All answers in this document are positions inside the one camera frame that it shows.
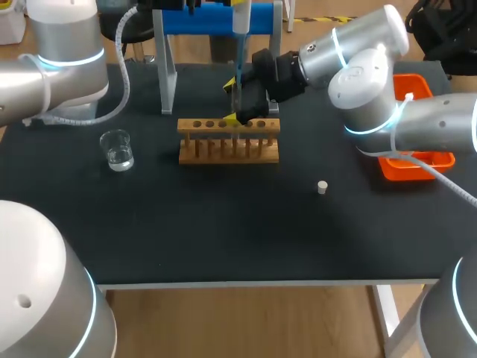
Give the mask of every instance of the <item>pipette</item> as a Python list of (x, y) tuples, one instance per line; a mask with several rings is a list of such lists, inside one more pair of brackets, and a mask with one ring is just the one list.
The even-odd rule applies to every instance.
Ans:
[(241, 109), (241, 74), (244, 65), (245, 43), (250, 30), (250, 12), (252, 0), (232, 0), (233, 6), (233, 32), (237, 35), (237, 60), (236, 60), (236, 99), (235, 111)]

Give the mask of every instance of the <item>orange plastic bin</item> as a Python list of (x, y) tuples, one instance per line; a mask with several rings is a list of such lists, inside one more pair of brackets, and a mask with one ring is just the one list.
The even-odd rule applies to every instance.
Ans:
[[(404, 101), (406, 93), (412, 92), (414, 99), (432, 97), (432, 92), (423, 76), (414, 73), (394, 75), (394, 93), (396, 99)], [(451, 169), (455, 164), (455, 157), (452, 153), (437, 151), (415, 151), (413, 157), (429, 164), (440, 173)], [(420, 166), (416, 166), (405, 160), (378, 158), (382, 173), (386, 179), (391, 181), (407, 180), (433, 180), (434, 175), (429, 174)]]

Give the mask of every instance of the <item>black bag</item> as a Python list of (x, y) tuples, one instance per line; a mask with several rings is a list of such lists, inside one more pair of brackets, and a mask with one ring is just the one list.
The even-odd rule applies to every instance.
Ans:
[(439, 60), (449, 75), (477, 75), (477, 0), (419, 0), (405, 20), (424, 60)]

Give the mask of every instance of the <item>glowing blue light ring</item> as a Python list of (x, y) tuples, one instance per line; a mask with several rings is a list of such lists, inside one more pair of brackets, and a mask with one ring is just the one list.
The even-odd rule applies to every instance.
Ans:
[(457, 310), (457, 314), (459, 315), (459, 318), (462, 321), (462, 324), (464, 325), (464, 327), (465, 327), (467, 333), (469, 334), (469, 336), (477, 344), (477, 335), (473, 331), (473, 329), (471, 328), (467, 319), (465, 318), (464, 312), (462, 311), (462, 308), (461, 308), (461, 304), (459, 303), (459, 299), (457, 297), (457, 287), (456, 287), (457, 286), (457, 284), (456, 284), (457, 270), (459, 269), (459, 265), (461, 264), (462, 259), (463, 259), (463, 257), (459, 260), (459, 262), (457, 263), (457, 265), (455, 265), (455, 268), (454, 268), (454, 274), (452, 276), (452, 296), (454, 296), (455, 308)]
[(373, 129), (370, 129), (368, 131), (361, 131), (361, 132), (356, 132), (356, 131), (352, 131), (350, 130), (346, 125), (344, 126), (344, 129), (346, 129), (348, 132), (350, 132), (351, 134), (358, 134), (358, 135), (362, 135), (362, 134), (371, 134), (371, 133), (374, 133), (374, 132), (377, 132), (377, 131), (380, 131), (381, 129), (383, 129), (384, 127), (386, 127), (387, 125), (390, 125), (392, 122), (394, 122), (398, 117), (399, 115), (401, 114), (401, 107), (398, 107), (397, 104), (396, 104), (396, 109), (394, 110), (393, 114), (391, 115), (391, 117), (389, 117), (389, 119), (384, 122), (382, 125), (379, 125), (378, 127), (376, 128), (373, 128)]
[(95, 62), (98, 58), (101, 58), (101, 56), (104, 55), (104, 48), (99, 52), (99, 54), (94, 55), (93, 57), (87, 58), (85, 60), (79, 60), (79, 61), (51, 61), (51, 60), (46, 60), (45, 58), (41, 57), (38, 55), (38, 58), (43, 62), (46, 63), (47, 65), (50, 66), (55, 66), (55, 67), (72, 67), (72, 66), (80, 66), (80, 65), (86, 65), (87, 63)]
[(344, 60), (343, 49), (340, 47), (340, 44), (338, 42), (338, 36), (336, 35), (336, 28), (332, 29), (331, 38), (333, 39), (333, 42), (335, 43), (336, 54), (338, 55), (338, 57), (340, 59), (341, 65), (344, 68), (348, 67), (346, 61)]
[(477, 151), (477, 100), (476, 104), (474, 104), (474, 111), (472, 112), (472, 121), (470, 125), (472, 125), (472, 143), (474, 149)]
[(86, 271), (86, 274), (89, 277), (89, 281), (91, 282), (91, 287), (92, 287), (92, 312), (91, 312), (91, 317), (89, 317), (89, 323), (88, 326), (86, 327), (86, 330), (84, 331), (83, 338), (81, 338), (80, 342), (78, 343), (78, 346), (75, 348), (73, 353), (69, 356), (69, 358), (75, 358), (78, 353), (80, 353), (81, 348), (84, 346), (84, 342), (88, 338), (89, 332), (91, 332), (92, 324), (95, 321), (95, 315), (96, 315), (96, 286), (95, 283), (92, 281), (91, 275), (89, 274), (88, 270), (84, 269)]

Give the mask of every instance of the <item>water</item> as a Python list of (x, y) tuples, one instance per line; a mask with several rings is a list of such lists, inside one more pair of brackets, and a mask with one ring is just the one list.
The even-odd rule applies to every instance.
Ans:
[(107, 161), (115, 172), (124, 172), (134, 164), (133, 151), (128, 145), (111, 148), (107, 152)]

